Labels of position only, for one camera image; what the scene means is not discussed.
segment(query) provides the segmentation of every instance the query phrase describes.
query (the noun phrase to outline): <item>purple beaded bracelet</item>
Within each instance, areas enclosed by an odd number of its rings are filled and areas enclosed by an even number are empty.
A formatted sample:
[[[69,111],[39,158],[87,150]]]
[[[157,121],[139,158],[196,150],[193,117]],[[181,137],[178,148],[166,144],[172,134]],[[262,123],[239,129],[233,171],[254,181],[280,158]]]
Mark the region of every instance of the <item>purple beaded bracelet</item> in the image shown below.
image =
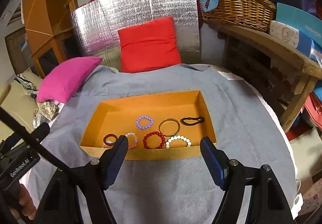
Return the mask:
[[[150,121],[149,125],[147,125],[147,126],[141,126],[141,125],[140,125],[140,120],[142,120],[142,119],[147,119],[147,120],[149,120],[149,121]],[[137,121],[136,121],[136,126],[137,126],[140,130],[146,130],[146,129],[148,129],[148,128],[151,128],[152,124],[153,124],[153,119],[152,119],[152,118],[149,118],[148,116],[142,116],[142,117],[139,117],[139,118],[137,119]]]

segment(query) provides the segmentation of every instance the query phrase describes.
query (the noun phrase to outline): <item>orange box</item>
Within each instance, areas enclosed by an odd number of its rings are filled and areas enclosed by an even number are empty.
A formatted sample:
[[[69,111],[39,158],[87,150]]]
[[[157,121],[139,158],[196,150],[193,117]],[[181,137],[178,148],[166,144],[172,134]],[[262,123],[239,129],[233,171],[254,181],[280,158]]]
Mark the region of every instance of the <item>orange box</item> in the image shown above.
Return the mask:
[[[136,120],[141,116],[148,116],[154,123],[151,128],[140,130],[136,126]],[[184,117],[204,117],[204,122],[194,126],[185,126],[180,123],[180,132],[190,140],[192,146],[186,147],[182,140],[174,140],[170,148],[166,149],[145,149],[143,138],[146,134],[159,131],[159,124],[168,118],[180,121]],[[171,135],[178,129],[176,122],[165,122],[161,126],[163,134]],[[103,138],[110,133],[117,136],[134,132],[138,138],[137,146],[128,150],[126,160],[166,160],[185,159],[198,157],[200,153],[200,140],[208,136],[213,143],[217,143],[215,131],[209,116],[209,112],[203,96],[199,90],[160,93],[143,96],[134,96],[102,101],[94,112],[89,122],[83,139],[81,148],[93,157],[100,157],[105,148]],[[134,142],[133,136],[129,136],[129,144]],[[148,146],[157,147],[161,139],[157,135],[150,136],[147,140]]]

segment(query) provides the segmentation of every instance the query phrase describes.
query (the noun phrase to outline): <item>blue gripper pad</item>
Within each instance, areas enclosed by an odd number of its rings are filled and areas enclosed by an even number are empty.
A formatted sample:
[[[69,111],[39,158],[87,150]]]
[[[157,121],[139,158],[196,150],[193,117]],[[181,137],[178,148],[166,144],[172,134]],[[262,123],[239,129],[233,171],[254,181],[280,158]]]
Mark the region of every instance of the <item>blue gripper pad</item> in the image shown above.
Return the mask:
[[[100,160],[100,175],[103,190],[113,185],[128,152],[128,138],[121,135],[113,148],[106,150]]]
[[[225,152],[216,149],[209,137],[201,139],[200,152],[214,183],[226,191],[228,188],[229,158]]]

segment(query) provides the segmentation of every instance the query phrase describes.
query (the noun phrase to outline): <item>screw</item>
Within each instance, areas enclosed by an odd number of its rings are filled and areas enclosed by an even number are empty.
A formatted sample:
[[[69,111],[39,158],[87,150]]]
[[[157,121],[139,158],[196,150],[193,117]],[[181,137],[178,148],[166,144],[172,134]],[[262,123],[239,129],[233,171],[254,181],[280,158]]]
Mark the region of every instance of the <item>screw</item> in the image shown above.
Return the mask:
[[[263,168],[264,168],[264,170],[266,170],[266,171],[270,171],[270,170],[271,170],[271,167],[270,167],[270,165],[268,165],[268,164],[264,164],[264,165],[263,165]]]
[[[92,165],[97,165],[97,164],[99,164],[99,159],[92,159],[92,160],[91,160],[91,164],[92,164]]]
[[[230,165],[237,166],[238,165],[238,160],[232,159],[229,161]]]

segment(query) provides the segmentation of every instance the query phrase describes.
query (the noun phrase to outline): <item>magenta cushion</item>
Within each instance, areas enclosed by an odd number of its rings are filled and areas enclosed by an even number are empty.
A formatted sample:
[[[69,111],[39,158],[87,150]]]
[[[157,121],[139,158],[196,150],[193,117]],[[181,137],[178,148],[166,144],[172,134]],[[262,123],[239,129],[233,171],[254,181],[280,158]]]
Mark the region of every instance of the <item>magenta cushion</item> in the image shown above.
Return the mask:
[[[37,102],[66,103],[101,61],[98,57],[77,57],[59,64],[42,81]]]

